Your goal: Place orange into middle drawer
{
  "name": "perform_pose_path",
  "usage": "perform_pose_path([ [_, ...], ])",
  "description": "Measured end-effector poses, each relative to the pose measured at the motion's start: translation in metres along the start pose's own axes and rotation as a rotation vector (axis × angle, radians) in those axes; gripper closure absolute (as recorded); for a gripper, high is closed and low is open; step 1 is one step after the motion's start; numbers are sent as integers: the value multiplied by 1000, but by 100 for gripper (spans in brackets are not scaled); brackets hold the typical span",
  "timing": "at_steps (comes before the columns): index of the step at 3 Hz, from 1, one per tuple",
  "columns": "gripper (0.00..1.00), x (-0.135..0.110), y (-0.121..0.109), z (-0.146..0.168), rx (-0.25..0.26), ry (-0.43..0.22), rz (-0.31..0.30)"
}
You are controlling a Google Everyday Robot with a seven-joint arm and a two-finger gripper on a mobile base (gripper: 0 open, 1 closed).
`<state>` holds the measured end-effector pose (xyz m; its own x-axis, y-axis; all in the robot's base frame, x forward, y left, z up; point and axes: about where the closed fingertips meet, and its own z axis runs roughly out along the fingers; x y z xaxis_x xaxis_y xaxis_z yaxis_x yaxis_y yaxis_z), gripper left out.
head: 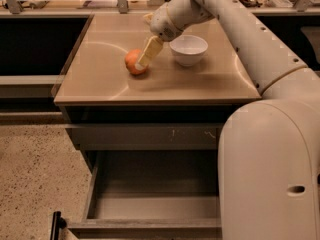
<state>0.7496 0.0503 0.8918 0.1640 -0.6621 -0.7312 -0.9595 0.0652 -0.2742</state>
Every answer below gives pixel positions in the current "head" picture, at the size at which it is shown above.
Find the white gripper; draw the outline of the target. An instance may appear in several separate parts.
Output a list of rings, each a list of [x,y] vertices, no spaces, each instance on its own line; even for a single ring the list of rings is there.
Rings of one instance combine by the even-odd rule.
[[[148,39],[137,59],[139,68],[146,68],[163,49],[163,42],[171,42],[182,34],[169,17],[168,4],[160,6],[153,14],[143,16],[155,35]]]

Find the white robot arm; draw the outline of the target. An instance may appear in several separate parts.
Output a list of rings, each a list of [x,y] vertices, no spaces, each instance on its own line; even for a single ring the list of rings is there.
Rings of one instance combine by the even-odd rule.
[[[223,240],[319,240],[320,82],[239,0],[171,0],[152,15],[136,66],[214,17],[261,98],[234,112],[218,149]]]

